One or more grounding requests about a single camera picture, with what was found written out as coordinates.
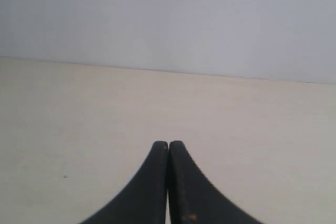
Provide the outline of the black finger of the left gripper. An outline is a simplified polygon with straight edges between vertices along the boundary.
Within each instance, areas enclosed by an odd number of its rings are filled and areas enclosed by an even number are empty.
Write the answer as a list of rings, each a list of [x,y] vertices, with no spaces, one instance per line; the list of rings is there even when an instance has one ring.
[[[212,185],[182,141],[169,145],[167,190],[171,223],[259,223]]]
[[[168,159],[167,142],[154,142],[129,183],[83,223],[165,223]]]

